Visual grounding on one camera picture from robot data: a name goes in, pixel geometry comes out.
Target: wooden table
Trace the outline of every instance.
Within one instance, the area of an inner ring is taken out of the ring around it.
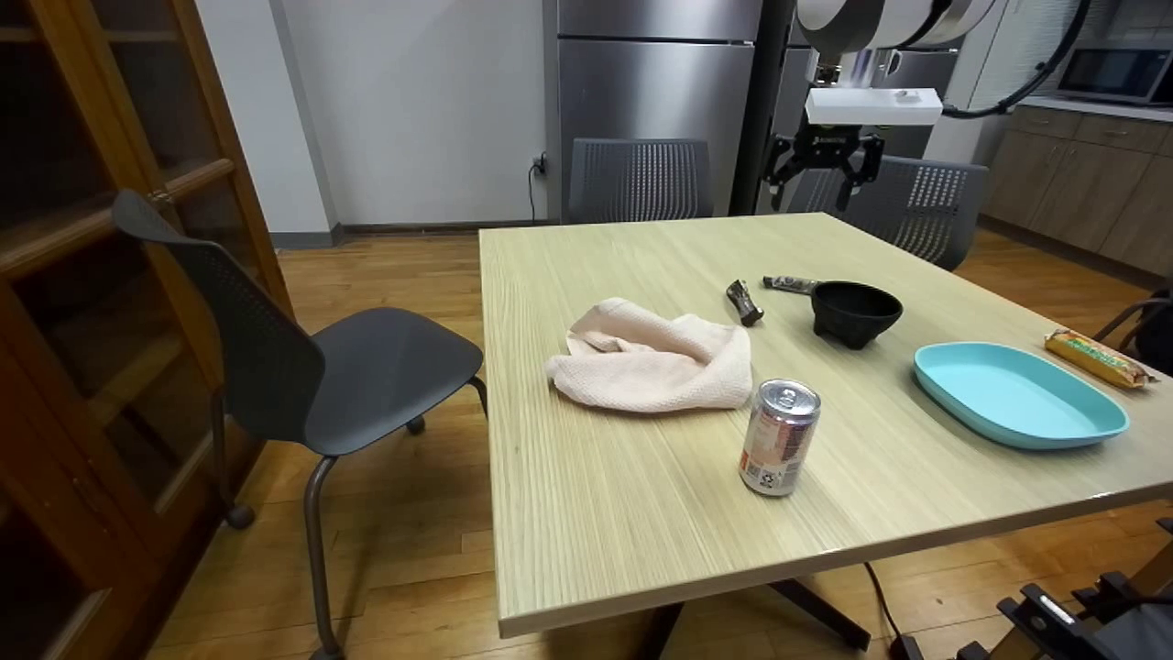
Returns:
[[[858,280],[905,317],[864,351],[812,331],[812,300],[763,275]],[[791,499],[736,477],[747,411],[626,419],[545,384],[569,324],[605,297],[736,324],[767,313],[756,377],[825,400]],[[1024,454],[952,422],[913,382],[934,342],[1032,350],[1056,324],[833,217],[736,217],[479,231],[498,630],[526,633],[779,584],[883,553],[1170,496],[1173,384],[1125,395],[1134,428],[1094,451]]]

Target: drawer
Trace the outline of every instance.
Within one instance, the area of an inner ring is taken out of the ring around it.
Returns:
[[[1077,140],[1123,152],[1160,152],[1170,125],[1162,121],[1123,121],[1123,116],[1081,116]]]
[[[1018,105],[1013,113],[1010,129],[1039,132],[1039,135],[1073,135],[1077,121],[1081,121],[1081,113]]]

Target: black bowl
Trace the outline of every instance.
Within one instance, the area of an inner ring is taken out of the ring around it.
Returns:
[[[861,281],[817,281],[812,291],[815,334],[841,342],[848,350],[864,350],[895,320],[902,320],[902,300]]]

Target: light blue tray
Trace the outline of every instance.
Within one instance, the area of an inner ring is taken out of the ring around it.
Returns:
[[[1068,451],[1129,428],[1115,400],[1010,346],[927,346],[913,373],[951,416],[1010,448]]]

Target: white cloth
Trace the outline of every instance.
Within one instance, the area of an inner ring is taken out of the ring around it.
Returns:
[[[564,336],[545,373],[582,406],[670,416],[743,406],[752,395],[752,346],[743,328],[697,317],[659,320],[624,297],[595,303]]]

